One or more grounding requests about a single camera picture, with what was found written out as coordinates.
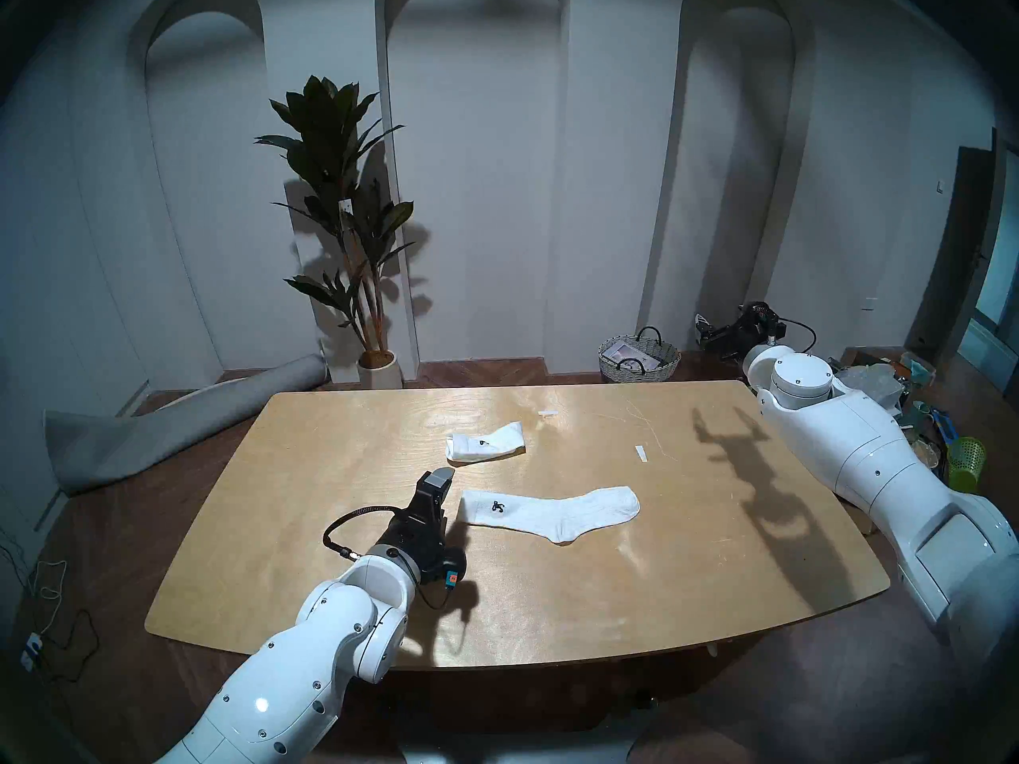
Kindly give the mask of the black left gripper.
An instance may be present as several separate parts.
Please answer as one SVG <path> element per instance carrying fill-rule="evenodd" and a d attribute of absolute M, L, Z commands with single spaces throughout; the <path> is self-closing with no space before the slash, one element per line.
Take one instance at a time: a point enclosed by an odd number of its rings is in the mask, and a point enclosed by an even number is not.
<path fill-rule="evenodd" d="M 394 559 L 421 586 L 458 586 L 466 572 L 464 549 L 447 545 L 445 538 L 442 506 L 454 474 L 453 468 L 439 468 L 422 476 L 409 504 L 391 510 L 389 524 L 374 546 L 375 555 Z"/>

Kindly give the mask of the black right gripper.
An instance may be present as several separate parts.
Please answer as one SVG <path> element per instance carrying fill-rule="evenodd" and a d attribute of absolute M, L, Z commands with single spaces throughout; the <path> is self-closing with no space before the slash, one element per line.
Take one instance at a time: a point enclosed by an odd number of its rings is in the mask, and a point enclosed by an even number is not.
<path fill-rule="evenodd" d="M 743 359 L 760 344 L 774 345 L 786 336 L 786 322 L 766 302 L 747 302 L 735 322 L 717 329 L 703 315 L 695 315 L 695 342 L 699 349 L 716 349 L 721 359 Z"/>

